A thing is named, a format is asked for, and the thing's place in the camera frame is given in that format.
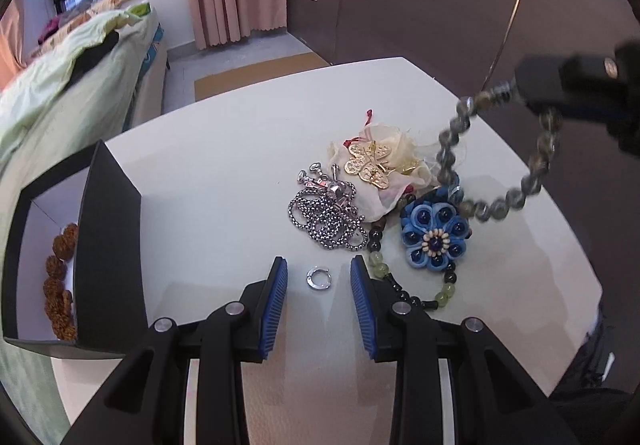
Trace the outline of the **cream organza pouch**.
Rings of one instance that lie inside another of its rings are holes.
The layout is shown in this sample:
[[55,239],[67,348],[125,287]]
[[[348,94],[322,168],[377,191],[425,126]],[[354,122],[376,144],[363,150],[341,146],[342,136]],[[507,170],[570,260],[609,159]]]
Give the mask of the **cream organza pouch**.
[[[369,109],[366,121],[357,133],[344,140],[333,141],[328,148],[329,164],[340,168],[344,181],[356,188],[355,207],[363,220],[373,222],[391,213],[405,194],[426,193],[439,185],[437,174],[442,164],[437,154],[440,145],[418,144],[410,132],[389,124],[380,124],[373,120],[374,113]],[[347,147],[351,142],[376,141],[390,146],[392,152],[385,164],[390,171],[390,186],[387,190],[362,182],[358,176],[350,176],[344,171],[349,157]]]

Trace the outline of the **gold butterfly brooch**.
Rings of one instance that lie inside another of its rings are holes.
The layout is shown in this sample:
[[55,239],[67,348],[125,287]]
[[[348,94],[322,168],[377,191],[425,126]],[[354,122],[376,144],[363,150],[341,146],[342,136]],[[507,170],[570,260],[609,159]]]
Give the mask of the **gold butterfly brooch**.
[[387,190],[390,186],[390,171],[385,168],[385,164],[392,152],[390,146],[376,141],[351,142],[347,151],[349,157],[344,165],[347,174],[358,176],[362,182],[378,190]]

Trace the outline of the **blue fabric flower ornament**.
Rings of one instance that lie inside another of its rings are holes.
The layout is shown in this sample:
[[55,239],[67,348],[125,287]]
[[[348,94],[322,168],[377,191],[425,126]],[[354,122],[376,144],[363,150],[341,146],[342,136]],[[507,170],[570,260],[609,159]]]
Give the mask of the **blue fabric flower ornament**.
[[408,202],[400,210],[400,240],[413,269],[454,272],[464,257],[472,231],[450,202],[446,187],[438,187]]

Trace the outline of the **flat cardboard sheet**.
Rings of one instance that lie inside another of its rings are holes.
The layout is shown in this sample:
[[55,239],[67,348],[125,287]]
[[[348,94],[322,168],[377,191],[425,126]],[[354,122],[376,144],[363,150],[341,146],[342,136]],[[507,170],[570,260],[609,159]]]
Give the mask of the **flat cardboard sheet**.
[[328,66],[329,63],[314,52],[275,58],[198,79],[194,82],[194,98],[199,102],[255,83]]

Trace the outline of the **light green quilt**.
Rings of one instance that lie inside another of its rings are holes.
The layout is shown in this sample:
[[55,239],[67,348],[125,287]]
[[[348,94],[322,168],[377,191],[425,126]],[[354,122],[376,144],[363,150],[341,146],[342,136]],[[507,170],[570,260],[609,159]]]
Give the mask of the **light green quilt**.
[[143,17],[123,10],[99,13],[73,30],[56,48],[39,56],[1,91],[1,160],[21,145],[30,127],[72,78],[82,54],[97,48],[112,32],[129,34],[148,27],[155,13]]

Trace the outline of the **bed with green sheet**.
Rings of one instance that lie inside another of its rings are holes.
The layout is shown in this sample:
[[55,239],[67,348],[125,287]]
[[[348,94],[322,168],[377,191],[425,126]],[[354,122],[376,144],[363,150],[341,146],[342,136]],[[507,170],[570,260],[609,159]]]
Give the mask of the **bed with green sheet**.
[[[70,82],[30,127],[21,145],[1,160],[1,239],[10,226],[21,190],[62,159],[97,140],[122,132],[145,55],[160,26],[112,32],[79,57]],[[1,344],[1,384],[28,431],[57,444],[70,427],[50,358]]]

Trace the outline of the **black jewelry box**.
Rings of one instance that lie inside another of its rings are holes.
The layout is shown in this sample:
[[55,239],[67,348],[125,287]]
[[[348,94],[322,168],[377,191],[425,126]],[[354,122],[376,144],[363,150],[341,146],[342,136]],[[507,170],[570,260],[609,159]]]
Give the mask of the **black jewelry box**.
[[[140,262],[141,195],[103,142],[79,150],[17,197],[4,254],[1,321],[6,343],[67,359],[122,357],[148,329]],[[62,340],[44,312],[46,260],[70,223],[78,242],[63,281],[75,338]]]

